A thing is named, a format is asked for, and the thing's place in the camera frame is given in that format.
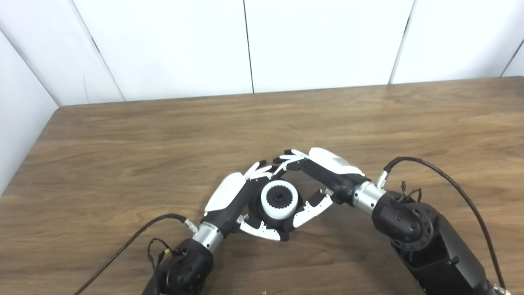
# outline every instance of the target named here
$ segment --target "wooden table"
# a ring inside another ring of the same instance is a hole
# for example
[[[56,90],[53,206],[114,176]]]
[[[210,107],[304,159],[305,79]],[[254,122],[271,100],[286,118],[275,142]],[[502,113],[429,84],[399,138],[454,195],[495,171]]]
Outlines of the wooden table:
[[[398,155],[422,157],[470,194],[513,294],[524,294],[524,78],[465,80],[59,109],[0,198],[0,294],[72,294],[150,219],[197,222],[229,173],[284,149],[321,146],[372,179]],[[319,187],[291,176],[309,196]],[[423,187],[496,280],[471,210],[445,180],[401,164],[386,188]],[[141,294],[151,237],[140,236],[85,294]],[[334,205],[287,243],[244,233],[215,255],[204,294],[422,294],[370,218]]]

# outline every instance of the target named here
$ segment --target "black arm segment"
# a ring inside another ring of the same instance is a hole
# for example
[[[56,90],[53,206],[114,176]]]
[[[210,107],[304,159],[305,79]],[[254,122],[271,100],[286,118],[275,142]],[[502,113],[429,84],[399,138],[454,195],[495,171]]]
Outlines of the black arm segment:
[[[427,295],[496,295],[482,264],[444,216],[428,204],[387,195],[373,211],[374,225],[391,238]]]

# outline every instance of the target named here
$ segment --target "white fingertip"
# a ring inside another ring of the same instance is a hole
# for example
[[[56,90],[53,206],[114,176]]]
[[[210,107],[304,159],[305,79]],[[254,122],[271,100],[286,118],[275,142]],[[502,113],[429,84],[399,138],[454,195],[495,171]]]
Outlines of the white fingertip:
[[[298,151],[298,150],[291,150],[291,152],[297,156],[305,156],[307,157],[308,155],[302,153],[301,151]]]
[[[264,166],[257,170],[257,173],[262,173],[271,170],[272,166]]]
[[[291,160],[291,159],[295,159],[297,157],[297,155],[282,155],[282,156],[279,156],[279,158],[281,158],[282,160]]]
[[[251,175],[251,173],[253,173],[255,170],[257,170],[257,168],[260,166],[260,162],[256,162],[255,164],[253,164],[253,166],[251,166],[251,168],[249,168],[246,173],[244,173],[244,177],[246,179],[249,178],[249,176]]]

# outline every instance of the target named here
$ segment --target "robot finger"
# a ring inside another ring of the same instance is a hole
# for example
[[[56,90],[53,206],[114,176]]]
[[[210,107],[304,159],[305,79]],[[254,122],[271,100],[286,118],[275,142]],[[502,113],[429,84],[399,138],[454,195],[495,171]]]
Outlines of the robot finger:
[[[319,189],[297,210],[294,215],[284,222],[284,231],[289,233],[328,209],[333,205],[333,200],[331,199],[332,194],[333,192],[329,189],[326,189],[325,191]]]
[[[271,228],[270,226],[266,225],[262,220],[251,216],[240,216],[237,220],[237,222],[240,223],[240,230],[248,233],[250,235],[253,235],[255,237],[264,238],[268,240],[275,240],[275,241],[288,241],[289,240],[289,234],[277,230],[274,228]]]

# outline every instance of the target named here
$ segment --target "black cable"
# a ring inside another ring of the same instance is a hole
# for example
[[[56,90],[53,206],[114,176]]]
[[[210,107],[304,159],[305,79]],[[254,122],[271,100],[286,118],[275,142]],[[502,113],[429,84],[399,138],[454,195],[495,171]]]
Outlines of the black cable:
[[[104,263],[104,265],[102,265],[102,267],[98,271],[96,271],[95,274],[87,282],[85,282],[85,284],[82,287],[80,287],[80,289],[78,289],[77,292],[74,293],[74,295],[79,295],[80,293],[82,293],[82,291],[84,291],[102,273],[102,271],[104,271],[118,257],[118,255],[120,255],[144,230],[146,230],[152,224],[166,218],[178,219],[182,223],[184,223],[187,219],[182,215],[170,213],[160,215],[157,218],[146,223],[133,236],[131,236],[131,238],[117,252],[115,252],[115,254],[113,254],[111,258],[109,258],[106,261],[106,263]]]
[[[475,204],[473,204],[473,201],[470,199],[470,197],[468,197],[468,195],[459,186],[459,184],[455,180],[453,180],[449,175],[444,173],[444,171],[440,170],[435,165],[433,165],[433,164],[431,164],[429,162],[426,162],[426,161],[424,161],[422,159],[419,159],[419,158],[406,157],[406,156],[404,156],[404,157],[397,157],[397,158],[393,159],[391,162],[389,162],[384,167],[384,171],[386,171],[389,174],[391,172],[391,169],[395,165],[397,165],[398,163],[400,163],[402,161],[416,162],[416,163],[422,164],[422,165],[430,168],[431,170],[437,172],[440,176],[445,178],[451,185],[453,185],[453,187],[455,187],[455,189],[458,191],[458,193],[464,198],[466,203],[470,206],[471,210],[473,211],[473,214],[475,214],[475,217],[477,217],[478,223],[480,224],[482,232],[484,233],[484,237],[486,238],[486,243],[488,244],[489,254],[491,255],[493,266],[495,268],[495,273],[497,273],[498,282],[499,282],[500,286],[503,289],[506,289],[506,284],[504,283],[504,279],[502,277],[502,272],[500,271],[500,266],[498,264],[497,254],[495,253],[495,248],[493,247],[493,242],[491,240],[491,236],[489,235],[488,228],[486,226],[486,223],[482,219],[482,216],[481,216],[480,212],[477,210],[477,207],[475,206]]]

